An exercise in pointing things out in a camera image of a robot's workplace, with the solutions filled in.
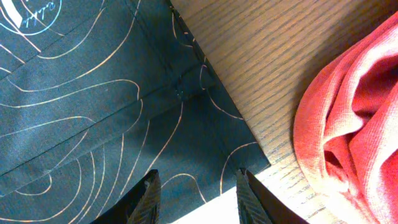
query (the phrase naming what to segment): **crumpled red cloth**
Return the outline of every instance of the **crumpled red cloth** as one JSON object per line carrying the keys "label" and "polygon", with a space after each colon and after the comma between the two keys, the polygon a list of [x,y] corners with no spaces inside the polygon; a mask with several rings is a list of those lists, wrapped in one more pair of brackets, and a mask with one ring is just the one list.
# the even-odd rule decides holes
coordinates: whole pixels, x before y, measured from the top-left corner
{"label": "crumpled red cloth", "polygon": [[297,110],[298,163],[348,223],[398,223],[398,13],[312,81]]}

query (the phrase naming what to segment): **brown wooden surface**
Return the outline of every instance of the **brown wooden surface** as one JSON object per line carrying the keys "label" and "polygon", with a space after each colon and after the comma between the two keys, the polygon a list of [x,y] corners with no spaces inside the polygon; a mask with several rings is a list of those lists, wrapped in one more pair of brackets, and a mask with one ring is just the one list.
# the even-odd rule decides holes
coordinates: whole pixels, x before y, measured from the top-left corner
{"label": "brown wooden surface", "polygon": [[310,223],[339,223],[294,156],[295,110],[316,74],[398,9],[395,1],[172,0],[272,167],[262,182]]}

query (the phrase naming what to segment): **wooden floor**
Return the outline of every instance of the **wooden floor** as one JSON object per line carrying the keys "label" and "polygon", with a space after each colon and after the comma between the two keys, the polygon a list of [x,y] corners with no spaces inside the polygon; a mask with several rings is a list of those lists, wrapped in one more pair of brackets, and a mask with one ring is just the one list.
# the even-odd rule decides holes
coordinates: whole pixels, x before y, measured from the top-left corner
{"label": "wooden floor", "polygon": [[297,164],[292,126],[317,73],[396,10],[395,1],[172,0],[272,167],[260,177],[310,223],[340,223]]}

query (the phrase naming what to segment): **dark blue fabric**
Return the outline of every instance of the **dark blue fabric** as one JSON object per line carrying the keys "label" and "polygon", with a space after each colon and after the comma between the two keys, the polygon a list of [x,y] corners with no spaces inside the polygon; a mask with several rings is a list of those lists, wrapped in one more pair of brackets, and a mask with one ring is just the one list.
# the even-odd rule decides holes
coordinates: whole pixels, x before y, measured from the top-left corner
{"label": "dark blue fabric", "polygon": [[0,27],[0,222],[88,223],[158,169],[168,223],[269,165],[168,1],[22,2],[52,10]]}

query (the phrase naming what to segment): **pink fabric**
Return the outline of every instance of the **pink fabric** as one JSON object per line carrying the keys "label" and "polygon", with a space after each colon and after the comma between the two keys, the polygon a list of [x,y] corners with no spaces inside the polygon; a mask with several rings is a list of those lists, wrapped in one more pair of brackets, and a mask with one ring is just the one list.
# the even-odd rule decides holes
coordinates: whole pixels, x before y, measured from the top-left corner
{"label": "pink fabric", "polygon": [[312,81],[294,148],[310,185],[348,223],[398,223],[398,13]]}

